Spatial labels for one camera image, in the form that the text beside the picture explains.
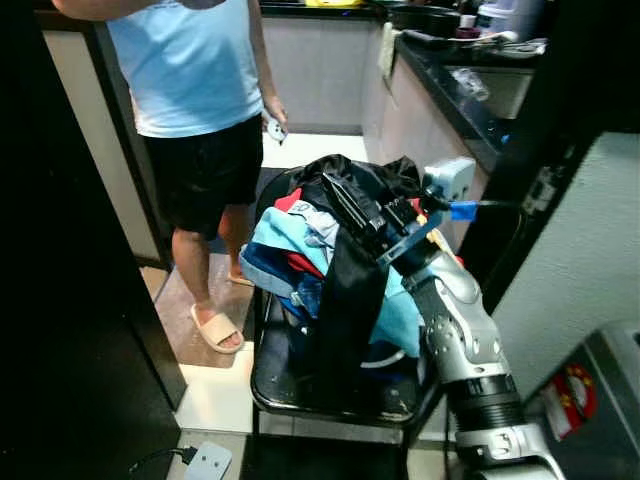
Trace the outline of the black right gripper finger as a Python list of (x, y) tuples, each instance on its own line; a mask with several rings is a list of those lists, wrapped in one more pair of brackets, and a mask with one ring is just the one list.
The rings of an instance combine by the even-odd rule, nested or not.
[(348, 191), (362, 211), (376, 211), (401, 197), (401, 161), (388, 164), (352, 161), (346, 166)]
[(333, 174), (323, 173), (323, 189), (340, 228), (357, 241), (370, 241), (378, 233), (375, 221), (362, 209), (360, 201)]

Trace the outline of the long black trousers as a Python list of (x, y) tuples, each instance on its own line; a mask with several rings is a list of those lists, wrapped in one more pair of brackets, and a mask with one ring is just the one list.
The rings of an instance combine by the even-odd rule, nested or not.
[(317, 383), (333, 390), (355, 387), (362, 353), (383, 303), (387, 269), (358, 256), (355, 239), (337, 218), (335, 251), (323, 283), (319, 314), (310, 323), (308, 355)]

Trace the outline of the small white controller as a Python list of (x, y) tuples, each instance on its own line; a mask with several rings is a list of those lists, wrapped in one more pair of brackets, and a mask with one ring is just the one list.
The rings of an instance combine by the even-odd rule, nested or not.
[(279, 122), (275, 116), (271, 116), (270, 114), (264, 116), (265, 124), (264, 131), (268, 134), (270, 140), (275, 141), (278, 145), (282, 145), (285, 141), (285, 138), (288, 136), (287, 129), (285, 129), (284, 125)]

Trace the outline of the person's left hand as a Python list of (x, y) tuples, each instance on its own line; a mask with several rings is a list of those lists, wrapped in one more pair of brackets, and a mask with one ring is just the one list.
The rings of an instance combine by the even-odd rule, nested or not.
[(288, 132), (287, 111), (285, 111), (283, 101), (280, 100), (279, 96), (275, 95), (275, 93), (265, 93), (265, 95), (262, 96), (262, 127), (264, 127), (265, 124), (264, 116), (268, 114), (275, 116)]

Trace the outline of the crumpled black garment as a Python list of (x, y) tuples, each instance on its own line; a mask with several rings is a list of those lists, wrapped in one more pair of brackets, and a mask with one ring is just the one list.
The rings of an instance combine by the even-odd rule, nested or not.
[[(349, 159), (346, 155), (342, 154), (330, 154), (324, 157), (320, 157), (315, 161), (311, 161), (310, 164), (302, 166), (300, 172), (297, 172), (291, 180), (291, 188), (301, 188), (303, 201), (308, 202), (316, 209), (332, 211), (329, 202), (326, 201), (325, 192), (323, 189), (323, 173), (333, 174), (334, 177), (338, 177), (346, 183), (346, 166), (348, 163), (352, 163), (352, 159)], [(408, 157), (401, 157), (396, 161), (401, 161), (401, 174), (399, 174), (399, 187), (398, 191), (401, 192), (401, 196), (408, 198), (421, 198), (422, 197), (422, 174), (417, 168), (417, 165), (413, 163)]]

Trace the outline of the yellow cloth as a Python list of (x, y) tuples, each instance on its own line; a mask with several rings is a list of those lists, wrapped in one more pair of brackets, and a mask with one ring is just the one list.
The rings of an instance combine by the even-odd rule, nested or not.
[[(424, 218), (424, 221), (430, 220), (428, 210), (426, 210), (425, 207), (422, 206), (421, 198), (411, 198), (410, 204), (413, 206), (413, 209), (419, 212), (421, 218)], [(426, 242), (434, 244), (435, 247), (438, 247), (440, 251), (447, 253), (447, 255), (451, 257), (456, 256), (456, 252), (454, 252), (451, 244), (449, 244), (447, 236), (444, 236), (442, 230), (440, 230), (439, 227), (430, 229), (430, 232), (425, 234), (425, 239)]]

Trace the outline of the light blue garment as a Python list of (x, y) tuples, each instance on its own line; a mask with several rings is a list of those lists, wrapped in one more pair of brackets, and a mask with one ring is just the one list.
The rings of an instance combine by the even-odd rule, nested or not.
[[(302, 253), (314, 262), (316, 269), (323, 271), (325, 278), (334, 255), (337, 232), (333, 215), (300, 200), (285, 212), (266, 207), (253, 229), (250, 243)], [(387, 274), (383, 303), (369, 342), (388, 340), (419, 357), (422, 326), (419, 307), (403, 288), (403, 276), (393, 269), (388, 269)]]

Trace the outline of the dark blue jeans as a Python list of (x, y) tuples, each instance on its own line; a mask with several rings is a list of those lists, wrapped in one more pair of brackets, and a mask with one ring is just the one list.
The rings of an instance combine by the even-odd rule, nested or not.
[(243, 248), (239, 260), (244, 278), (273, 294), (280, 306), (294, 317), (292, 324), (298, 326), (311, 323), (319, 314), (324, 278), (319, 280), (289, 269), (285, 253), (293, 252), (250, 243)]

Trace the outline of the clear plastic wrapper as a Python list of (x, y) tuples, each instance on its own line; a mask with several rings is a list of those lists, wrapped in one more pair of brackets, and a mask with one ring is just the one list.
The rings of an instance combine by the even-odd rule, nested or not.
[(474, 97), (477, 101), (484, 102), (489, 100), (490, 92), (488, 86), (486, 86), (484, 79), (480, 77), (479, 73), (470, 68), (458, 68), (451, 72), (451, 76), (454, 78), (460, 87), (465, 90), (468, 96)]

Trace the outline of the navy garment with white stripe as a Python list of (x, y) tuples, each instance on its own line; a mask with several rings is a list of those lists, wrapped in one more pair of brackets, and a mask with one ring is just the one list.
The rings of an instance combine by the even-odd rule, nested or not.
[(420, 388), (421, 358), (388, 340), (374, 340), (362, 353), (355, 380), (362, 388)]

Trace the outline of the person in light blue shirt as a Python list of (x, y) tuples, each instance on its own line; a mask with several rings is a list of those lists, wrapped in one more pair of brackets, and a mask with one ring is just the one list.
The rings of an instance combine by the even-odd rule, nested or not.
[(228, 273), (241, 251), (264, 160), (262, 96), (275, 93), (259, 0), (50, 0), (61, 14), (108, 27), (154, 169), (157, 205), (192, 305), (221, 312), (210, 244)]

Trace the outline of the red white sticker label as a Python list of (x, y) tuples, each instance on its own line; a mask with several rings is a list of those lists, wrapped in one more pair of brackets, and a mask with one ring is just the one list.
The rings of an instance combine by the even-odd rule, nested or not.
[(581, 364), (567, 364), (540, 390), (550, 431), (566, 439), (595, 415), (599, 401), (596, 381)]

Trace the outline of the white floor power adapter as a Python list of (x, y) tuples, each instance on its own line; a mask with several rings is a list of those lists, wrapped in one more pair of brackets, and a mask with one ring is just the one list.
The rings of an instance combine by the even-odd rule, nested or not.
[(186, 466), (182, 480), (225, 480), (234, 456), (223, 445), (204, 442), (180, 449), (180, 460)]

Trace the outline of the black door panel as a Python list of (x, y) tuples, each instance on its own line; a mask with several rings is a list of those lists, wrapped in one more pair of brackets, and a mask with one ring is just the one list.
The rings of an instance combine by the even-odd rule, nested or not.
[(145, 301), (35, 9), (0, 1), (0, 480), (166, 480)]

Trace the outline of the black cabinet frame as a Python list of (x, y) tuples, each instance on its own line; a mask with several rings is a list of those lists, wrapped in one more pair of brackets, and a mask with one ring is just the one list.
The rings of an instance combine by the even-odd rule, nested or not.
[(498, 305), (600, 134), (623, 118), (614, 49), (626, 42), (612, 0), (559, 0), (547, 55), (490, 175), (460, 256), (486, 307)]

